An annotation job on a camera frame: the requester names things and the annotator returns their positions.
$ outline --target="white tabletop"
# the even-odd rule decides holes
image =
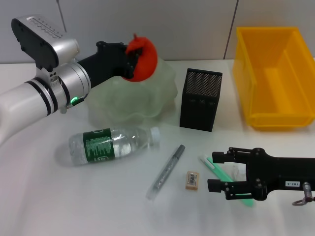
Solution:
[[[15,236],[296,236],[313,235],[315,204],[292,206],[300,191],[274,191],[253,208],[224,193],[209,193],[216,178],[197,160],[229,147],[261,147],[273,156],[315,157],[315,125],[292,132],[258,132],[245,125],[233,82],[233,60],[172,61],[175,105],[146,124],[161,131],[160,150],[82,167],[69,161],[67,140],[100,127],[86,103],[26,128],[0,147],[0,235]],[[212,132],[179,127],[187,68],[223,73]],[[0,92],[35,75],[34,64],[0,65]],[[146,192],[166,160],[186,146],[169,179],[149,202]],[[198,191],[186,190],[187,171],[200,173]]]

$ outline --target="white bottle cap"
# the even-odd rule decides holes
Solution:
[[[150,129],[150,131],[151,131],[151,136],[152,136],[152,145],[153,146],[158,146],[159,145],[159,140],[160,140],[158,127],[152,127]]]

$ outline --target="eraser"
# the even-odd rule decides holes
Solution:
[[[186,176],[186,189],[197,190],[199,182],[199,173],[188,171]]]

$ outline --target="yellow plastic bin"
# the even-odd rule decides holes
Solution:
[[[233,66],[247,124],[267,130],[315,118],[315,62],[296,27],[240,27]]]

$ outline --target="gray pen tip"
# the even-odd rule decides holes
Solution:
[[[185,146],[184,145],[180,145],[178,147],[178,149],[176,150],[174,156],[179,159],[181,157],[181,155],[183,154],[184,150],[185,150]]]

